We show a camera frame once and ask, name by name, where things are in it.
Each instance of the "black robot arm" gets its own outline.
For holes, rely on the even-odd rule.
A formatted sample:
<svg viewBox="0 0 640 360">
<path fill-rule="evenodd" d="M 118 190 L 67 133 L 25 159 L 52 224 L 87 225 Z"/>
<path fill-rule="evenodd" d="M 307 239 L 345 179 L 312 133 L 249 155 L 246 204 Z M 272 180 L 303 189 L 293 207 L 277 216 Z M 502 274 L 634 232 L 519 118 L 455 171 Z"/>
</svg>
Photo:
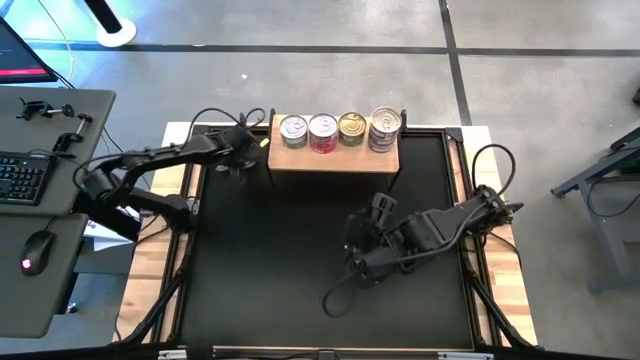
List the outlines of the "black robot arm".
<svg viewBox="0 0 640 360">
<path fill-rule="evenodd" d="M 368 210 L 351 215 L 346 225 L 349 271 L 364 285 L 382 281 L 396 270 L 408 273 L 455 246 L 463 234 L 488 234 L 511 221 L 522 204 L 506 204 L 488 187 L 448 210 L 428 210 L 408 216 L 385 229 L 380 213 L 390 213 L 395 200 L 377 194 Z"/>
<path fill-rule="evenodd" d="M 233 166 L 237 161 L 244 161 L 248 152 L 258 153 L 256 148 L 258 144 L 250 130 L 238 124 L 223 131 L 193 136 L 182 145 L 122 153 L 103 161 L 83 178 L 85 191 L 79 197 L 80 211 L 132 240 L 137 235 L 133 225 L 137 224 L 117 211 L 118 206 L 149 210 L 162 215 L 172 230 L 187 231 L 192 224 L 192 214 L 183 197 L 160 196 L 136 188 L 136 181 L 149 171 L 185 163 Z M 124 176 L 113 174 L 114 170 L 123 170 Z"/>
</svg>

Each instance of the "gray floor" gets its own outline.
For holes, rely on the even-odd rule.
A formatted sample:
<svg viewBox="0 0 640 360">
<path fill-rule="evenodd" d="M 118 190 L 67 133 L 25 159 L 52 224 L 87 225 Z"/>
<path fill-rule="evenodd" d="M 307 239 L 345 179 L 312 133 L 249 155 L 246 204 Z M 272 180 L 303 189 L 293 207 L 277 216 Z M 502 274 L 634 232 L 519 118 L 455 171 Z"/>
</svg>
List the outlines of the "gray floor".
<svg viewBox="0 0 640 360">
<path fill-rule="evenodd" d="M 111 3 L 136 22 L 139 44 L 447 44 L 436 0 Z M 94 39 L 96 25 L 82 1 L 45 4 L 72 40 Z M 640 3 L 635 0 L 450 0 L 448 7 L 460 48 L 640 49 Z M 6 19 L 25 38 L 60 38 L 33 0 L 17 0 Z M 67 73 L 66 52 L 38 52 Z M 518 159 L 507 196 L 526 205 L 514 229 L 540 344 L 551 350 L 638 358 L 640 292 L 594 296 L 587 291 L 587 284 L 606 274 L 607 267 L 586 210 L 577 194 L 556 200 L 548 192 L 640 125 L 640 109 L 630 103 L 640 86 L 639 53 L 598 54 L 602 56 L 460 56 L 460 67 L 472 123 L 489 126 L 494 141 L 509 146 Z M 407 109 L 414 124 L 461 124 L 447 55 L 74 55 L 76 86 L 118 93 L 108 128 L 126 149 L 159 145 L 166 122 L 189 121 L 205 106 L 232 112 L 262 106 L 288 113 L 368 113 L 392 105 Z M 500 171 L 506 176 L 503 161 Z M 90 284 L 104 280 L 87 281 L 86 288 L 95 289 Z M 87 304 L 105 309 L 104 314 L 87 310 L 68 320 L 65 316 L 44 340 L 1 341 L 0 351 L 107 343 L 121 285 L 100 286 L 113 289 L 101 290 L 110 294 L 106 298 L 78 291 Z"/>
</svg>

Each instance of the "cable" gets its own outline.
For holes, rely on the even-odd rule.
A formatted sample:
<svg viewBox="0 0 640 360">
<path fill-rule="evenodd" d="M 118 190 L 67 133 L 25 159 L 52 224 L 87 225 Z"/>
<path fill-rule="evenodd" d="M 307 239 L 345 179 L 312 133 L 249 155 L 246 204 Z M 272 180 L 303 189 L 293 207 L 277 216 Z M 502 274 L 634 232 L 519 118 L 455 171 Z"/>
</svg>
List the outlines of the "cable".
<svg viewBox="0 0 640 360">
<path fill-rule="evenodd" d="M 102 139 L 102 142 L 104 143 L 104 147 L 107 149 L 107 153 L 111 154 L 111 148 L 109 147 L 109 144 L 107 143 L 107 140 L 104 138 L 103 134 L 100 134 L 100 139 Z"/>
<path fill-rule="evenodd" d="M 509 246 L 511 248 L 511 250 L 513 250 L 513 252 L 516 254 L 516 256 L 518 257 L 518 265 L 520 266 L 520 270 L 522 270 L 522 258 L 520 257 L 520 251 L 518 251 L 518 249 L 516 248 L 515 245 L 513 245 L 511 242 L 509 242 L 509 240 L 503 238 L 500 235 L 496 235 L 496 233 L 494 232 L 490 232 L 490 235 L 493 235 L 496 239 L 500 240 L 501 242 L 503 242 L 505 245 Z M 480 249 L 484 249 L 484 247 L 487 245 L 487 234 L 484 234 L 482 236 L 482 238 L 480 239 Z M 479 249 L 466 249 L 466 252 L 478 252 Z"/>
<path fill-rule="evenodd" d="M 58 218 L 57 216 L 52 217 L 51 220 L 49 220 L 47 225 L 44 227 L 44 231 L 49 231 L 49 229 L 51 228 L 51 225 L 53 225 L 53 223 L 56 221 L 57 218 Z"/>
<path fill-rule="evenodd" d="M 593 204 L 591 204 L 591 193 L 593 193 L 593 189 L 596 187 L 596 185 L 598 183 L 600 183 L 600 181 L 602 181 L 602 179 L 604 178 L 600 178 L 598 180 L 596 180 L 593 184 L 591 184 L 591 187 L 589 188 L 589 193 L 587 194 L 587 208 L 589 209 L 589 211 L 591 211 L 591 213 L 593 213 L 594 215 L 600 216 L 600 217 L 616 217 L 616 216 L 620 216 L 624 213 L 626 213 L 629 209 L 631 209 L 631 207 L 633 206 L 633 204 L 636 203 L 636 201 L 638 201 L 638 199 L 640 199 L 640 194 L 636 195 L 636 197 L 633 198 L 633 200 L 631 200 L 631 202 L 629 202 L 629 204 L 627 204 L 627 206 L 625 206 L 622 210 L 620 211 L 616 211 L 614 213 L 611 214 L 601 214 L 597 211 L 595 211 L 593 209 Z"/>
<path fill-rule="evenodd" d="M 111 134 L 109 134 L 109 130 L 107 130 L 107 128 L 104 128 L 104 133 L 107 135 L 107 137 L 109 138 L 109 141 L 111 141 L 111 143 L 120 151 L 120 152 L 124 152 L 124 150 L 122 150 L 122 148 L 120 147 L 120 145 L 118 145 L 118 143 L 116 143 L 113 138 L 111 137 Z"/>
<path fill-rule="evenodd" d="M 196 116 L 194 116 L 193 119 L 191 119 L 191 123 L 189 124 L 189 132 L 187 132 L 187 138 L 184 140 L 185 144 L 186 144 L 187 141 L 189 141 L 189 139 L 191 139 L 191 132 L 193 131 L 193 125 L 196 123 L 198 118 L 202 114 L 204 114 L 206 112 L 210 112 L 210 111 L 221 113 L 221 114 L 227 116 L 228 118 L 230 118 L 231 120 L 235 121 L 236 124 L 242 125 L 240 120 L 236 119 L 235 116 L 229 114 L 228 112 L 226 112 L 226 111 L 224 111 L 222 109 L 219 109 L 219 108 L 204 108 L 204 109 L 198 111 Z"/>
<path fill-rule="evenodd" d="M 64 86 L 66 86 L 69 89 L 75 89 L 76 88 L 75 86 L 73 86 L 72 83 L 70 83 L 67 79 L 65 79 L 64 76 L 60 75 L 59 72 L 55 71 L 54 69 L 52 69 L 49 66 L 47 66 L 47 67 L 51 72 L 53 72 L 58 77 L 58 80 L 60 80 L 60 82 L 62 82 L 62 84 L 64 84 Z"/>
<path fill-rule="evenodd" d="M 71 51 L 71 44 L 69 44 L 69 40 L 67 39 L 67 36 L 64 34 L 64 31 L 62 31 L 62 29 L 60 28 L 60 25 L 58 25 L 58 22 L 53 18 L 53 16 L 51 16 L 51 13 L 47 9 L 47 7 L 44 6 L 44 4 L 42 3 L 42 0 L 37 0 L 37 1 L 38 1 L 38 4 L 40 4 L 40 6 L 42 7 L 42 10 L 44 10 L 44 12 L 47 13 L 47 16 L 49 16 L 49 19 L 51 19 L 51 21 L 53 22 L 53 25 L 55 25 L 56 28 L 58 28 L 58 31 L 60 32 L 60 35 L 62 35 L 62 38 L 64 39 L 65 44 L 67 44 L 67 51 L 69 52 L 69 75 L 67 75 L 66 80 L 71 81 L 71 77 L 73 76 L 73 70 L 75 68 L 75 59 L 73 58 L 73 51 Z"/>
<path fill-rule="evenodd" d="M 107 127 L 105 126 L 105 128 L 103 129 L 104 133 L 107 135 L 107 138 L 109 138 L 109 141 L 111 141 L 111 143 L 121 152 L 123 153 L 124 150 L 122 150 L 122 148 L 120 147 L 120 145 L 118 145 L 118 143 L 113 140 L 113 138 L 111 137 L 111 134 L 109 134 L 109 130 L 107 130 Z M 149 181 L 144 177 L 144 175 L 141 177 L 142 181 L 145 183 L 145 185 L 147 185 L 147 189 L 151 190 L 151 184 L 149 184 Z"/>
<path fill-rule="evenodd" d="M 229 119 L 233 120 L 236 124 L 243 126 L 243 127 L 248 127 L 249 129 L 258 126 L 260 123 L 262 123 L 264 121 L 264 119 L 267 117 L 267 113 L 266 111 L 264 111 L 264 109 L 261 108 L 253 108 L 251 109 L 247 115 L 245 116 L 243 113 L 240 113 L 240 120 L 236 119 L 235 116 L 231 115 L 230 113 L 219 109 L 219 108 L 214 108 L 214 107 L 210 107 L 210 108 L 204 108 L 200 111 L 198 111 L 198 113 L 196 114 L 196 116 L 193 117 L 193 119 L 191 119 L 191 123 L 189 124 L 189 132 L 187 133 L 187 138 L 185 139 L 185 143 L 187 141 L 189 141 L 189 139 L 191 139 L 191 132 L 193 131 L 193 125 L 196 123 L 196 121 L 198 120 L 198 118 L 206 113 L 206 112 L 217 112 L 220 114 L 225 115 L 226 117 L 228 117 Z M 258 121 L 256 121 L 255 124 L 252 124 L 251 126 L 247 126 L 247 119 L 249 118 L 249 116 L 251 116 L 251 114 L 253 114 L 254 112 L 261 112 L 262 113 L 262 117 L 258 117 Z"/>
<path fill-rule="evenodd" d="M 478 186 L 476 185 L 476 162 L 478 160 L 478 157 L 480 156 L 480 154 L 482 154 L 483 151 L 489 149 L 489 148 L 498 148 L 503 150 L 505 153 L 507 153 L 507 155 L 509 156 L 509 160 L 511 161 L 511 173 L 509 174 L 509 177 L 507 178 L 507 182 L 504 184 L 504 186 L 502 187 L 502 189 L 500 189 L 500 191 L 496 194 L 496 197 L 504 194 L 505 191 L 507 191 L 507 189 L 509 188 L 509 185 L 511 185 L 511 182 L 513 181 L 513 178 L 516 176 L 516 158 L 513 156 L 513 153 L 511 152 L 511 150 L 509 150 L 506 146 L 504 145 L 500 145 L 500 144 L 489 144 L 489 145 L 485 145 L 483 147 L 480 148 L 480 150 L 478 150 L 478 152 L 476 152 L 475 155 L 473 155 L 473 162 L 471 163 L 471 184 L 473 186 L 473 189 L 477 189 Z"/>
<path fill-rule="evenodd" d="M 355 275 L 354 273 L 347 274 L 347 276 L 340 279 L 340 281 L 338 281 L 335 285 L 329 288 L 327 292 L 324 293 L 324 295 L 322 296 L 322 311 L 324 311 L 325 315 L 327 315 L 330 318 L 338 319 L 347 315 L 349 311 L 351 311 L 351 307 L 353 306 L 353 303 L 355 302 L 355 298 L 356 298 L 355 281 L 353 281 L 353 283 L 351 284 L 352 286 L 351 286 L 351 292 L 349 293 L 349 300 L 347 301 L 347 305 L 344 307 L 342 311 L 337 313 L 331 312 L 331 310 L 329 310 L 329 306 L 327 305 L 327 302 L 329 301 L 329 298 L 334 293 L 334 291 L 336 291 L 342 285 L 346 284 L 348 281 L 352 280 L 354 275 Z"/>
</svg>

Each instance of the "black mouse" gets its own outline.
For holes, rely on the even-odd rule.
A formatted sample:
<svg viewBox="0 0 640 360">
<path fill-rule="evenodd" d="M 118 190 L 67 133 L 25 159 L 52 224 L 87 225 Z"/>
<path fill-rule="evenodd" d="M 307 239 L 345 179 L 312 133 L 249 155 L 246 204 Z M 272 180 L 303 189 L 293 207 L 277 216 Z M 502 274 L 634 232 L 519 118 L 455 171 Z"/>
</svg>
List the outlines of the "black mouse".
<svg viewBox="0 0 640 360">
<path fill-rule="evenodd" d="M 47 230 L 29 236 L 20 255 L 20 270 L 24 275 L 36 276 L 47 267 L 49 252 L 55 239 L 56 234 Z"/>
</svg>

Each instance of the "gray desk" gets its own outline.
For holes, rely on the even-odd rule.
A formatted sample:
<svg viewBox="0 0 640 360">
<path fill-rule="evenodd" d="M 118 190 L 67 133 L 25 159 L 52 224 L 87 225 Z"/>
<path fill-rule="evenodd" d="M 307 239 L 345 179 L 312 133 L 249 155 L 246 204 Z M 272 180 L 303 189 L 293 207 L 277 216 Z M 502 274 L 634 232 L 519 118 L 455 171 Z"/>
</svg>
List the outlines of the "gray desk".
<svg viewBox="0 0 640 360">
<path fill-rule="evenodd" d="M 51 118 L 34 115 L 30 121 L 16 119 L 22 110 L 20 97 L 25 101 L 44 100 L 54 108 L 70 104 L 77 113 L 85 113 L 93 117 L 93 123 L 85 124 L 81 135 L 84 141 L 72 144 L 69 152 L 74 154 L 78 163 L 91 158 L 98 145 L 100 134 L 107 121 L 116 94 L 105 90 L 69 90 L 33 87 L 0 86 L 0 150 L 27 152 L 40 148 L 53 148 L 58 137 L 66 132 L 75 132 L 80 120 L 56 114 Z M 48 190 L 45 191 L 38 206 L 0 205 L 0 214 L 25 215 L 64 215 L 69 213 L 78 189 L 73 185 L 71 177 L 76 165 L 59 160 L 55 173 L 51 178 Z"/>
<path fill-rule="evenodd" d="M 51 119 L 34 116 L 31 121 L 16 119 L 21 103 L 45 100 L 54 107 L 71 104 L 94 122 L 83 130 L 84 141 L 73 144 L 77 161 L 89 160 L 115 99 L 112 91 L 67 90 L 27 87 L 0 87 L 0 150 L 25 152 L 34 148 L 51 150 L 63 132 L 74 132 L 79 120 L 56 115 Z M 59 161 L 40 206 L 2 205 L 0 208 L 0 336 L 42 337 L 67 291 L 88 217 L 63 215 L 51 226 L 57 239 L 49 264 L 38 276 L 22 275 L 19 258 L 24 243 L 34 232 L 44 229 L 51 215 L 71 209 L 77 189 L 71 182 L 73 164 Z"/>
</svg>

